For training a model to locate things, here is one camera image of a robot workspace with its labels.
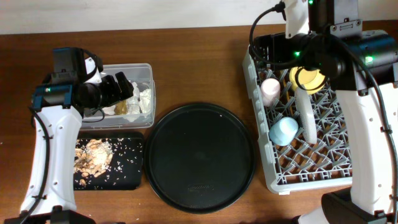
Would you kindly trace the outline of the grey round plate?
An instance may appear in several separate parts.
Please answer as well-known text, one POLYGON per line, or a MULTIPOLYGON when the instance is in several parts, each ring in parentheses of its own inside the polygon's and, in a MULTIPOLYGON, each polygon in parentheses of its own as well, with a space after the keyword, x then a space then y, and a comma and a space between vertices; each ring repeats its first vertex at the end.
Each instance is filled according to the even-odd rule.
POLYGON ((300 115, 300 120, 303 131, 303 137, 308 144, 317 143, 317 127, 315 124, 315 116, 313 113, 312 104, 310 102, 310 96, 308 93, 297 88, 295 90, 295 104, 296 110, 300 115))

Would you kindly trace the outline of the yellow bowl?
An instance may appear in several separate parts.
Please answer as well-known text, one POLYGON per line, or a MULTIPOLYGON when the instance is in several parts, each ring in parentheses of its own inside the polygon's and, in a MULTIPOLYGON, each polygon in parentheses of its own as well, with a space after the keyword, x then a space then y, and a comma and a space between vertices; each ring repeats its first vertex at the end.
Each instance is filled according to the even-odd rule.
MULTIPOLYGON (((291 68, 289 72, 289 81, 292 84, 291 89, 293 92, 298 88, 295 81, 295 74, 298 69, 298 67, 294 67, 291 68)), ((298 81, 307 90, 307 93, 312 95, 323 88, 325 85, 325 76, 322 75, 319 70, 308 71, 306 69, 302 69, 298 74, 298 81)))

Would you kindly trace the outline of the gold foil wrapper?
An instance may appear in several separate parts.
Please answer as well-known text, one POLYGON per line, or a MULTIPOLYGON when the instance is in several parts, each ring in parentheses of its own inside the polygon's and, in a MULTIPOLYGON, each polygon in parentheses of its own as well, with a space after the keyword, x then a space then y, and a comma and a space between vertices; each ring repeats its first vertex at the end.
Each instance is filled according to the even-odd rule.
POLYGON ((128 112, 126 100, 120 101, 115 105, 114 114, 115 115, 125 115, 128 112))

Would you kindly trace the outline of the food scraps pile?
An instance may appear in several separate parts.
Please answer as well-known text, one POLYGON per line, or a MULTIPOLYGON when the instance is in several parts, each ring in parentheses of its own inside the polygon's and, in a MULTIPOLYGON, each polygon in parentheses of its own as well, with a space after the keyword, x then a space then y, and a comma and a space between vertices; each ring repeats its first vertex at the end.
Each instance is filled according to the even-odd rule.
POLYGON ((104 174, 113 159, 111 144, 102 139, 90 139, 82 147, 75 148, 73 173, 79 186, 86 187, 89 178, 97 178, 104 174))

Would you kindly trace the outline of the large white napkin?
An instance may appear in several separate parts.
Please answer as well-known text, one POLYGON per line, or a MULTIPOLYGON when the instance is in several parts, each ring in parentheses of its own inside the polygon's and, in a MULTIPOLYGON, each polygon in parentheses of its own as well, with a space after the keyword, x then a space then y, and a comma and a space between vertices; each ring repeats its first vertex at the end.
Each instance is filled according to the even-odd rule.
MULTIPOLYGON (((124 118, 126 120, 128 120, 129 122, 134 122, 137 119, 137 117, 139 116, 139 114, 141 113, 140 106, 139 106, 140 91, 137 87, 136 82, 132 82, 132 81, 130 81, 130 82, 132 83, 132 85, 134 87, 134 91, 133 91, 134 94, 132 97, 126 99, 128 112, 127 112, 127 114, 124 115, 124 118)), ((110 106, 110 107, 105 107, 105 108, 103 108, 103 111, 108 116, 115 116, 114 108, 115 108, 115 105, 110 106)))

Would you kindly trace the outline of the pink cup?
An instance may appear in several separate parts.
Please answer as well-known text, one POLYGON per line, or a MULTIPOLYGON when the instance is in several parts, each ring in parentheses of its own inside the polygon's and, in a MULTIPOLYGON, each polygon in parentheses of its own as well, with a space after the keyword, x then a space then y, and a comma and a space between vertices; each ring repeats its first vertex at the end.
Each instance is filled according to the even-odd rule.
POLYGON ((267 78, 261 83, 260 90, 263 105, 270 107, 279 99, 280 83, 274 78, 267 78))

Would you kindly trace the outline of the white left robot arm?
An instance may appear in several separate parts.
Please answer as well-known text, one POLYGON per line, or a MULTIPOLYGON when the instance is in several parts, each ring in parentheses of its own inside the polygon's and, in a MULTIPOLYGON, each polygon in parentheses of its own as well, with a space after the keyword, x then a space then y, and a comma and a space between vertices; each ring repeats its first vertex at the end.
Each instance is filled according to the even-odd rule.
POLYGON ((18 217, 5 223, 93 223, 76 212, 73 192, 75 144, 84 110, 96 112, 133 95, 123 72, 99 83, 74 73, 35 88, 29 107, 35 121, 35 151, 29 189, 18 217))

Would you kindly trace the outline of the small white tissue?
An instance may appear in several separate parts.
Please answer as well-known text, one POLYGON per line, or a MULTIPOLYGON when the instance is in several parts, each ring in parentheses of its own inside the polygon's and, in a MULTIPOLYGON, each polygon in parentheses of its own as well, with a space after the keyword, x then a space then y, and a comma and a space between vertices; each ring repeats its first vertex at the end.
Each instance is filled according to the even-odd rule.
POLYGON ((150 88, 140 92, 139 106, 143 113, 149 113, 151 111, 151 95, 152 90, 150 88))

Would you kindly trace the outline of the blue cup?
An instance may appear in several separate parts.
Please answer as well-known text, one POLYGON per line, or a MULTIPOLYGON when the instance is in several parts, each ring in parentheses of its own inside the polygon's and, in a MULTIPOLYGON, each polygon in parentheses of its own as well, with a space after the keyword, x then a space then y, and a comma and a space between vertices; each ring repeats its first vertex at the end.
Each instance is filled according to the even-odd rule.
POLYGON ((278 146, 287 146, 293 141, 298 130, 299 125, 296 120, 284 117, 270 128, 269 138, 278 146))

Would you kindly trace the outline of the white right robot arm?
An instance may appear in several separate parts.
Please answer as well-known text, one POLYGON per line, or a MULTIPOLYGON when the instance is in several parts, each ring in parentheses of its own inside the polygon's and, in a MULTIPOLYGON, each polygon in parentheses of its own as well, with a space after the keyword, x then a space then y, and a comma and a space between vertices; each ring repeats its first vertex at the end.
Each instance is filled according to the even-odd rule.
POLYGON ((323 195, 320 208, 295 223, 397 222, 397 42, 383 30, 348 37, 284 34, 256 37, 255 60, 281 69, 318 69, 329 79, 345 117, 352 185, 323 195))

